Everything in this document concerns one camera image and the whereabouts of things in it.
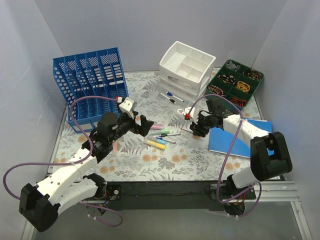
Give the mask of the red cap marker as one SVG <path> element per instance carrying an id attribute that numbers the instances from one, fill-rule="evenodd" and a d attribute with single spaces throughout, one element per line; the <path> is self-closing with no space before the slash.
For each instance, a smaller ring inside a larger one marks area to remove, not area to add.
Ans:
<path id="1" fill-rule="evenodd" d="M 181 127 L 180 129 L 181 129 L 182 131 L 185 131 L 185 132 L 188 132 L 188 133 L 193 134 L 193 131 L 190 130 L 190 129 L 187 129 L 187 128 L 184 128 L 184 127 Z"/>

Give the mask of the blue highlighter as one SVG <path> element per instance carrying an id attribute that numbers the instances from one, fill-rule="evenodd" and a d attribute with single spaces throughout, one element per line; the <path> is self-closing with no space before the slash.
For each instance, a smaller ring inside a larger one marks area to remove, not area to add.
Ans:
<path id="1" fill-rule="evenodd" d="M 164 145 L 164 146 L 166 145 L 166 142 L 165 142 L 164 140 L 158 139 L 158 138 L 156 138 L 156 137 L 154 137 L 154 136 L 152 136 L 152 135 L 147 135 L 145 138 L 146 138 L 147 140 L 150 140 L 150 141 L 153 141 L 153 142 L 162 144 L 162 145 Z"/>

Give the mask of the yellow highlighter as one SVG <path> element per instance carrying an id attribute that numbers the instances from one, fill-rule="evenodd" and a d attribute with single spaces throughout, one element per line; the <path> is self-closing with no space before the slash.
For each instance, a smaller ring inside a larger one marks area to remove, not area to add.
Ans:
<path id="1" fill-rule="evenodd" d="M 152 140 L 145 139 L 143 142 L 145 144 L 147 144 L 148 146 L 151 146 L 151 147 L 154 147 L 154 148 L 157 148 L 157 149 L 160 149 L 160 150 L 165 150 L 166 149 L 165 145 L 163 145 L 161 143 L 158 143 L 158 142 L 155 142 L 155 141 L 152 141 Z"/>

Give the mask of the green highlighter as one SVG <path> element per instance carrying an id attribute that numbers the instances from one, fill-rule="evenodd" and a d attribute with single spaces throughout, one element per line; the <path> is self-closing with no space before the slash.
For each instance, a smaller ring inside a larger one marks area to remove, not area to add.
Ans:
<path id="1" fill-rule="evenodd" d="M 165 134 L 169 134 L 169 133 L 170 133 L 170 129 L 167 128 L 167 129 L 150 131 L 149 135 L 158 136 L 158 135 L 165 135 Z"/>

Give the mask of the orange pink highlighter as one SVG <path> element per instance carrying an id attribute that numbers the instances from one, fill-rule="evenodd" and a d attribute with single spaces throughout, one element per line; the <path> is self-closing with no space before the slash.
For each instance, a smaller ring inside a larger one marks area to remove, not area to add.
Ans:
<path id="1" fill-rule="evenodd" d="M 112 156 L 116 156 L 118 153 L 118 141 L 112 143 Z"/>

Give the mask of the blue cap marker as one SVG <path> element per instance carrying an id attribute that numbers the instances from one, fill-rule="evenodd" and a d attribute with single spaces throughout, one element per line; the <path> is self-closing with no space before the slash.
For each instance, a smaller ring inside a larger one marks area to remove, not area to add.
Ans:
<path id="1" fill-rule="evenodd" d="M 166 94 L 167 94 L 168 96 L 170 96 L 170 97 L 173 97 L 173 98 L 181 101 L 181 102 L 184 102 L 183 99 L 179 98 L 178 96 L 173 95 L 171 92 L 168 92 L 168 91 L 167 91 Z"/>

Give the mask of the white drawer organizer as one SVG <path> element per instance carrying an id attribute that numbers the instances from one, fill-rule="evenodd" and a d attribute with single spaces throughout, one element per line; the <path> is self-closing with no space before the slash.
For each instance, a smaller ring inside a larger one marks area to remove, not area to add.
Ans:
<path id="1" fill-rule="evenodd" d="M 180 41 L 159 62 L 159 86 L 195 102 L 205 93 L 216 57 Z"/>

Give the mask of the blue plastic file rack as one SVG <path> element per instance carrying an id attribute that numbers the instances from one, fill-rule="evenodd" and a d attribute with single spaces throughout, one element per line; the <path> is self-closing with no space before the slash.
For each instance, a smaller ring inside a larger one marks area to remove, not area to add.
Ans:
<path id="1" fill-rule="evenodd" d="M 81 129 L 91 132 L 104 113 L 118 114 L 112 100 L 129 95 L 116 47 L 55 58 L 53 77 L 67 107 L 87 97 L 68 112 L 67 122 L 77 134 Z"/>

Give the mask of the black cap marker front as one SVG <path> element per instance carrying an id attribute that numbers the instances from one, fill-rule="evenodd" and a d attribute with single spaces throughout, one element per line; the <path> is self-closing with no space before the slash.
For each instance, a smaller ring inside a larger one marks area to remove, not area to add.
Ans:
<path id="1" fill-rule="evenodd" d="M 176 101 L 171 99 L 168 95 L 165 95 L 164 93 L 160 92 L 160 95 L 169 100 L 172 104 L 175 104 Z"/>

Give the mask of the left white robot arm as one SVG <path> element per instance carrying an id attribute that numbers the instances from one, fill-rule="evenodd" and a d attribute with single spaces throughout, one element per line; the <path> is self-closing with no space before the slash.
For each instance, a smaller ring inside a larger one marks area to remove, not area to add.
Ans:
<path id="1" fill-rule="evenodd" d="M 113 142 L 132 132 L 141 136 L 149 133 L 153 121 L 140 116 L 140 124 L 127 113 L 105 113 L 89 137 L 93 151 L 86 141 L 72 159 L 44 180 L 26 184 L 20 192 L 19 212 L 39 231 L 48 230 L 66 209 L 93 197 L 106 196 L 107 184 L 103 177 L 85 173 L 101 162 L 112 150 Z"/>

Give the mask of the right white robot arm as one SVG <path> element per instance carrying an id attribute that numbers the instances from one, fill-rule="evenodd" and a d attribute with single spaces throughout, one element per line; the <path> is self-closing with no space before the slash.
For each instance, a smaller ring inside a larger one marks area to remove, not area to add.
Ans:
<path id="1" fill-rule="evenodd" d="M 191 120 L 193 135 L 205 137 L 210 129 L 219 128 L 234 134 L 250 149 L 249 167 L 229 175 L 222 189 L 232 199 L 237 199 L 249 186 L 290 173 L 293 164 L 285 137 L 280 132 L 268 132 L 243 119 L 239 113 L 226 109 L 217 98 L 206 101 L 207 110 L 195 106 L 184 109 L 184 117 Z"/>

